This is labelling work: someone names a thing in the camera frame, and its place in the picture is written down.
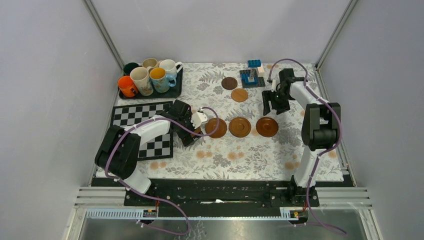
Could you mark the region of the white mug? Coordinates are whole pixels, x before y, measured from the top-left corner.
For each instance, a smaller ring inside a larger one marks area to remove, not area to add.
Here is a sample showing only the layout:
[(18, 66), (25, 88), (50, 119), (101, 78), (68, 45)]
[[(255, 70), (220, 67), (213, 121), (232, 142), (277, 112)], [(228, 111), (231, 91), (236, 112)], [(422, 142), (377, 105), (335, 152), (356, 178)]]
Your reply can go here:
[(168, 74), (176, 77), (178, 73), (183, 69), (181, 61), (175, 62), (172, 59), (165, 59), (159, 63), (159, 67), (164, 69)]

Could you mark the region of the brown wooden coaster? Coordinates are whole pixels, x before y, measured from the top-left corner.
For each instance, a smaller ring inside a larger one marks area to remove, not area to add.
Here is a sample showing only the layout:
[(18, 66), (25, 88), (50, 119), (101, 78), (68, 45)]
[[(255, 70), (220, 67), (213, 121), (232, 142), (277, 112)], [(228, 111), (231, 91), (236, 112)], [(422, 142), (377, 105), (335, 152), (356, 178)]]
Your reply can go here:
[[(200, 126), (199, 126), (198, 128), (196, 128), (193, 132), (194, 132), (194, 133), (196, 133), (196, 134), (200, 134), (200, 135), (202, 135), (202, 134), (203, 134), (202, 129), (201, 129), (201, 127), (200, 127)], [(191, 137), (192, 137), (193, 139), (200, 138), (200, 136), (198, 136), (198, 135), (196, 135), (196, 134), (191, 133), (190, 135), (191, 135)]]
[(226, 122), (221, 118), (212, 118), (204, 126), (205, 133), (213, 139), (222, 138), (228, 130)]
[(229, 123), (230, 133), (238, 138), (244, 138), (250, 134), (251, 123), (244, 117), (235, 117)]
[(256, 131), (263, 137), (273, 137), (279, 131), (279, 125), (276, 120), (270, 117), (260, 118), (255, 125)]

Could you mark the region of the black serving tray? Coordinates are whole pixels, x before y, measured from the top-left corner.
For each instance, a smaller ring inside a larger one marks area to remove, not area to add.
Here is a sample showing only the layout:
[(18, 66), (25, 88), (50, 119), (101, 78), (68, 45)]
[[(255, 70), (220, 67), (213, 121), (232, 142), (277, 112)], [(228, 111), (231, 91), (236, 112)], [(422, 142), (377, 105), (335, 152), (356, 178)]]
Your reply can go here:
[(135, 99), (164, 99), (164, 98), (177, 98), (182, 94), (182, 88), (183, 88), (183, 73), (184, 69), (182, 68), (178, 73), (176, 77), (176, 86), (171, 87), (167, 92), (165, 93), (159, 93), (155, 89), (153, 89), (153, 92), (149, 96), (143, 96), (140, 93), (136, 94), (133, 97), (127, 97), (125, 96), (120, 90), (118, 90), (118, 96), (120, 99), (123, 100), (135, 100)]

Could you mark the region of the dark wooden coaster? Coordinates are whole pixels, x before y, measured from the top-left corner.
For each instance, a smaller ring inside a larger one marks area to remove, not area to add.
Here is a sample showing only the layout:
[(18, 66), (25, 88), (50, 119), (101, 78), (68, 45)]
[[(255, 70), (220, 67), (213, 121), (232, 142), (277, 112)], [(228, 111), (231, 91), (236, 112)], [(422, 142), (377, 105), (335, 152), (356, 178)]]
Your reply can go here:
[(221, 86), (226, 90), (233, 90), (238, 86), (238, 82), (234, 77), (225, 77), (221, 81)]

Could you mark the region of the blue mug yellow inside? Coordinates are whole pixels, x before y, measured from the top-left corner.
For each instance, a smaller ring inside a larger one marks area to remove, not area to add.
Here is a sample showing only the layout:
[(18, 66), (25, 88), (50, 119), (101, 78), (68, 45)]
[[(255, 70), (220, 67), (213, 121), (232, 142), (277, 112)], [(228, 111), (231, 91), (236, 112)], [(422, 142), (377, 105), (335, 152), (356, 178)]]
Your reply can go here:
[(154, 89), (158, 93), (166, 93), (177, 84), (176, 77), (173, 74), (167, 73), (167, 71), (161, 67), (153, 68), (149, 77)]

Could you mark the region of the light wooden coaster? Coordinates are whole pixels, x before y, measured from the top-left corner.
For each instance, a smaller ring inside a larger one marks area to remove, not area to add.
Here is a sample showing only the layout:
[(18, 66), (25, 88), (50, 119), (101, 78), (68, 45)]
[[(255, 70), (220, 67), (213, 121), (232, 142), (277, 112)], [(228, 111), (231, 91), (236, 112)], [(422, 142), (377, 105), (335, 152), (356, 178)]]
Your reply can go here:
[(237, 89), (234, 89), (231, 92), (231, 98), (234, 101), (236, 101), (238, 103), (241, 103), (241, 102), (246, 101), (249, 98), (249, 94), (248, 94), (248, 92), (245, 89), (243, 89), (243, 88), (237, 88)]

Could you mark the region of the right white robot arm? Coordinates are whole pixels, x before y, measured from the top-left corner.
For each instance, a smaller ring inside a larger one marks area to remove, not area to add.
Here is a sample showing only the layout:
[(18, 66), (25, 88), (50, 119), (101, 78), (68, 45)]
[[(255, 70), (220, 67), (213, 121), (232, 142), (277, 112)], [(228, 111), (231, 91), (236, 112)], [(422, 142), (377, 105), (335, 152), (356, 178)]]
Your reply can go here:
[(291, 205), (299, 206), (312, 194), (322, 155), (340, 143), (341, 106), (318, 96), (307, 85), (307, 80), (296, 77), (291, 68), (284, 68), (278, 76), (279, 83), (273, 83), (270, 90), (262, 92), (263, 115), (272, 110), (278, 115), (289, 111), (290, 101), (297, 101), (304, 110), (301, 128), (304, 151), (300, 167), (283, 194)]

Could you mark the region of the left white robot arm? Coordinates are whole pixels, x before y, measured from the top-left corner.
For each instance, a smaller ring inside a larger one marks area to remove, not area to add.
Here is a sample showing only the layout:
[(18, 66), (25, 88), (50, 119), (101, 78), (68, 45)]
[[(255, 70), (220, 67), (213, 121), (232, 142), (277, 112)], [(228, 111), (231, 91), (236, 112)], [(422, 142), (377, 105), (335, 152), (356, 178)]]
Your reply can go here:
[(136, 190), (136, 199), (148, 206), (154, 202), (155, 192), (150, 179), (137, 169), (137, 162), (173, 157), (174, 134), (185, 147), (190, 146), (207, 121), (205, 113), (193, 113), (190, 105), (180, 100), (114, 107), (94, 163)]

